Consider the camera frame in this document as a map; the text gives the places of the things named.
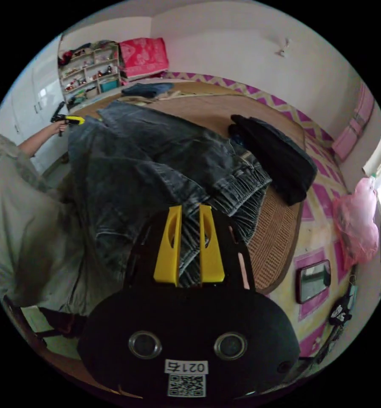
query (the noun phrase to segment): number label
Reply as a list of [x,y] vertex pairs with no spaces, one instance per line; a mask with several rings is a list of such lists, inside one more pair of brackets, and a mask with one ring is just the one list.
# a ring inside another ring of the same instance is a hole
[[209,373],[207,361],[165,360],[166,374],[204,375]]

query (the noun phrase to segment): white cabinet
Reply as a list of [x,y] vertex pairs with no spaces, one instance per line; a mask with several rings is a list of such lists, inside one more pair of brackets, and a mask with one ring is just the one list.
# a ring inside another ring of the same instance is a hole
[[[60,36],[48,44],[15,81],[0,107],[0,133],[17,145],[50,125],[64,100],[57,67]],[[64,107],[60,113],[67,113]],[[67,151],[67,133],[53,136],[32,159],[40,173]]]
[[14,116],[25,139],[47,126],[39,114],[32,67],[33,62],[18,76],[11,91]]
[[24,141],[20,126],[14,116],[11,92],[6,95],[0,106],[0,134],[17,145]]
[[[57,65],[60,39],[61,36],[58,36],[48,44],[37,55],[32,64],[33,90],[37,101],[37,110],[43,122],[42,127],[50,124],[55,110],[64,100]],[[64,106],[60,113],[66,114],[67,108]],[[67,133],[65,133],[63,137],[52,137],[40,148],[36,157],[45,167],[45,170],[67,152],[67,144]]]

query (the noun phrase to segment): person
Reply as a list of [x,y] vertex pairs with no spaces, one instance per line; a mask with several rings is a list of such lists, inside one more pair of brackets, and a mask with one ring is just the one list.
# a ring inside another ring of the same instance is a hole
[[98,263],[76,205],[30,160],[64,130],[52,123],[18,146],[0,134],[0,301],[88,316],[120,284]]

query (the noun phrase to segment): woven mat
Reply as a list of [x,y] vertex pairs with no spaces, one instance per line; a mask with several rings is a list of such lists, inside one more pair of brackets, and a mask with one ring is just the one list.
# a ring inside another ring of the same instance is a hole
[[[290,137],[301,148],[305,148],[305,132],[297,124],[290,121],[280,112],[248,98],[238,92],[211,85],[209,88],[198,82],[175,83],[175,90],[185,93],[212,93],[212,96],[193,96],[156,101],[148,105],[174,116],[187,119],[211,129],[223,137],[228,137],[228,126],[232,123],[230,116],[239,114],[246,117],[256,117],[273,125]],[[90,115],[98,118],[97,109],[106,107],[120,96],[111,96],[75,112],[75,115]],[[254,272],[256,290],[267,294],[274,290],[284,279],[290,266],[298,239],[302,215],[302,203],[288,207],[284,204],[274,189],[267,190],[256,232],[248,249]]]

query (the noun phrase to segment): pink plastic bag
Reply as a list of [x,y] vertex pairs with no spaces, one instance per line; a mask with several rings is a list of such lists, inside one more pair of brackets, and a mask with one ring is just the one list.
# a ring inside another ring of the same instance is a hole
[[379,234],[374,223],[377,194],[374,177],[362,178],[354,194],[333,201],[333,220],[343,248],[344,269],[371,261],[378,251]]

